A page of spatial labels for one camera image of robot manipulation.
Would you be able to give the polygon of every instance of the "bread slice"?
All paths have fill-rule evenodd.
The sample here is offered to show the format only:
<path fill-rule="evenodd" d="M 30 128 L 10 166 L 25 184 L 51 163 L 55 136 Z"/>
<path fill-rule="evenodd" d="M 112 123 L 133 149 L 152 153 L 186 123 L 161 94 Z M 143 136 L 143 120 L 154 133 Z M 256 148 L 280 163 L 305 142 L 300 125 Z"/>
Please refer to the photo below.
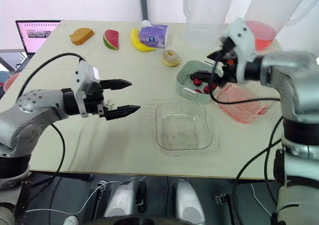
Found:
<path fill-rule="evenodd" d="M 90 28 L 79 28 L 70 35 L 71 41 L 74 45 L 81 45 L 88 40 L 94 32 Z"/>

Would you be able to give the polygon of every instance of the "toy watermelon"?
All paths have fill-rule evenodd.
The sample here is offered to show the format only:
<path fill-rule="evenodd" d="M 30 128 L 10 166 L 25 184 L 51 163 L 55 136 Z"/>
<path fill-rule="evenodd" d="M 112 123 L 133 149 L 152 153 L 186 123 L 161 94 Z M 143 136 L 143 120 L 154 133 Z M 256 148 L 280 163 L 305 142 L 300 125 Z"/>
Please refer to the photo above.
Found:
<path fill-rule="evenodd" d="M 112 50 L 119 49 L 119 32 L 115 30 L 106 30 L 103 35 L 105 46 Z"/>

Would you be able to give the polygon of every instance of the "laptop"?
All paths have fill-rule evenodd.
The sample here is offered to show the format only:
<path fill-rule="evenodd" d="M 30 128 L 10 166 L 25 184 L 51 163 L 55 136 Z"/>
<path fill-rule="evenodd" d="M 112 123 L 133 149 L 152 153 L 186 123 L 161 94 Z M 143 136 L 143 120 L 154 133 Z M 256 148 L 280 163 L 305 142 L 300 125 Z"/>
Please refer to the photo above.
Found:
<path fill-rule="evenodd" d="M 15 21 L 27 58 L 16 72 L 22 71 L 61 20 Z"/>

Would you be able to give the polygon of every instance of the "banana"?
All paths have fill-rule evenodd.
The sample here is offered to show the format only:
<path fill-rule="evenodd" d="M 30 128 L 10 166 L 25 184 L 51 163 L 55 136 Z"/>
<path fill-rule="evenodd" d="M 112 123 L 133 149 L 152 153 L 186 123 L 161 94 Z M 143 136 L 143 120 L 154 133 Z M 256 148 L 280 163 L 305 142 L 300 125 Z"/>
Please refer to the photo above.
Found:
<path fill-rule="evenodd" d="M 131 43 L 133 46 L 141 52 L 155 51 L 154 47 L 148 47 L 145 44 L 142 44 L 139 39 L 139 31 L 136 28 L 133 28 L 131 31 Z"/>

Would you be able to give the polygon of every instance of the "table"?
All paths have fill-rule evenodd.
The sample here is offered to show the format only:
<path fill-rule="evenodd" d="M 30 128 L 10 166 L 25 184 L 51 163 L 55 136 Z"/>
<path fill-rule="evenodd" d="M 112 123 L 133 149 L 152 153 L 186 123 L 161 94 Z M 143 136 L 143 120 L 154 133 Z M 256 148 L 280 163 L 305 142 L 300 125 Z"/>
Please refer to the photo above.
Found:
<path fill-rule="evenodd" d="M 167 25 L 167 47 L 177 51 L 182 58 L 182 64 L 174 68 L 161 63 L 161 49 L 143 53 L 131 45 L 131 28 L 139 28 L 139 23 L 62 21 L 4 95 L 0 101 L 0 112 L 14 104 L 23 82 L 41 63 L 59 53 L 75 52 L 98 68 L 101 79 L 125 79 L 133 83 L 122 90 L 105 91 L 105 101 L 110 99 L 115 106 L 140 105 L 141 109 L 126 118 L 111 121 L 93 115 L 88 118 L 75 115 L 56 122 L 66 142 L 62 172 L 236 177 L 251 157 L 268 146 L 271 131 L 281 116 L 279 103 L 252 124 L 238 123 L 218 105 L 208 103 L 205 105 L 207 119 L 214 133 L 211 149 L 205 154 L 181 157 L 163 154 L 155 139 L 155 109 L 161 103 L 187 100 L 175 91 L 176 75 L 185 62 L 206 60 L 209 53 L 188 47 L 184 40 L 185 24 Z M 95 35 L 84 44 L 75 46 L 69 34 L 80 27 L 93 29 Z M 119 31 L 120 50 L 105 47 L 103 33 L 107 29 Z M 276 41 L 272 49 L 280 49 Z M 71 56 L 53 61 L 36 74 L 27 90 L 71 87 L 77 64 L 78 59 Z M 265 96 L 278 96 L 273 89 L 262 90 Z M 279 128 L 276 139 L 281 131 L 282 128 Z M 268 174 L 271 179 L 274 154 L 275 149 L 269 158 Z M 55 171 L 61 155 L 60 138 L 48 127 L 32 153 L 31 170 Z M 264 156 L 248 167 L 242 177 L 262 179 L 263 164 Z"/>

